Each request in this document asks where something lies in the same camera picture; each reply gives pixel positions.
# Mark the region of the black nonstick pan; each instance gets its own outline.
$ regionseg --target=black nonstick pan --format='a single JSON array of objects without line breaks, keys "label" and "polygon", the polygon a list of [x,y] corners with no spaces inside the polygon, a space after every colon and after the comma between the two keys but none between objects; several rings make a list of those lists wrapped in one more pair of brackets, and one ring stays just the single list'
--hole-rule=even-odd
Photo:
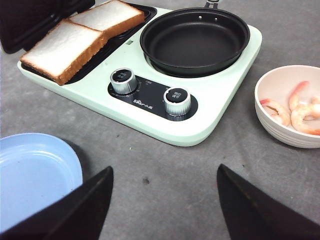
[{"label": "black nonstick pan", "polygon": [[205,7],[164,14],[145,27],[140,45],[158,71],[180,78],[198,78],[232,65],[250,39],[248,25],[233,13]]}]

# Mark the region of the white bread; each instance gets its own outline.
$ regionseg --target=white bread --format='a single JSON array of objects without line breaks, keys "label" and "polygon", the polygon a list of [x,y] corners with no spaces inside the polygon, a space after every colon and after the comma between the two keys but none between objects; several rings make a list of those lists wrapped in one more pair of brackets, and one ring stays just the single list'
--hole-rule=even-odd
[{"label": "white bread", "polygon": [[21,56],[20,61],[63,85],[106,41],[101,31],[64,19]]},{"label": "white bread", "polygon": [[111,0],[69,18],[77,24],[103,31],[110,39],[143,23],[145,15],[120,0]]}]

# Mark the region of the blue plate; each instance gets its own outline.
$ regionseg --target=blue plate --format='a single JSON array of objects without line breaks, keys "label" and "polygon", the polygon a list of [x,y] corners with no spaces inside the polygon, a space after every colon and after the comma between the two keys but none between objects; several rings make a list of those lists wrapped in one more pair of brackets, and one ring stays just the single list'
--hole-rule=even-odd
[{"label": "blue plate", "polygon": [[22,133],[0,140],[0,232],[48,207],[83,182],[79,159],[61,139]]}]

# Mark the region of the gray table surface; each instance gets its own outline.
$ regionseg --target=gray table surface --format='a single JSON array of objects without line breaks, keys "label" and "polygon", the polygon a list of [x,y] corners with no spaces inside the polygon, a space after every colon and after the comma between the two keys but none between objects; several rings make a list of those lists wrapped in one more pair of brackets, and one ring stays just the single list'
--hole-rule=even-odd
[{"label": "gray table surface", "polygon": [[[205,4],[131,2],[172,10]],[[216,182],[221,163],[320,224],[320,149],[277,141],[254,108],[254,87],[264,73],[285,65],[320,66],[320,1],[224,0],[219,8],[258,28],[263,42],[219,124],[193,147],[160,142],[36,85],[17,69],[23,50],[1,53],[1,137],[39,132],[66,140],[79,155],[84,181],[113,167],[100,239],[230,239]]]}]

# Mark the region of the silver knob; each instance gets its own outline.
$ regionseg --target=silver knob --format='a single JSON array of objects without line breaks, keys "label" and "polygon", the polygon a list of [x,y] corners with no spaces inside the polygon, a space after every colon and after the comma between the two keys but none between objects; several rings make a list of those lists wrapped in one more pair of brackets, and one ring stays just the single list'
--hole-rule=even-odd
[{"label": "silver knob", "polygon": [[110,76],[111,85],[117,94],[132,93],[138,85],[134,72],[129,68],[119,68]]},{"label": "silver knob", "polygon": [[171,87],[163,94],[165,111],[174,117],[185,115],[191,108],[190,93],[183,88]]}]

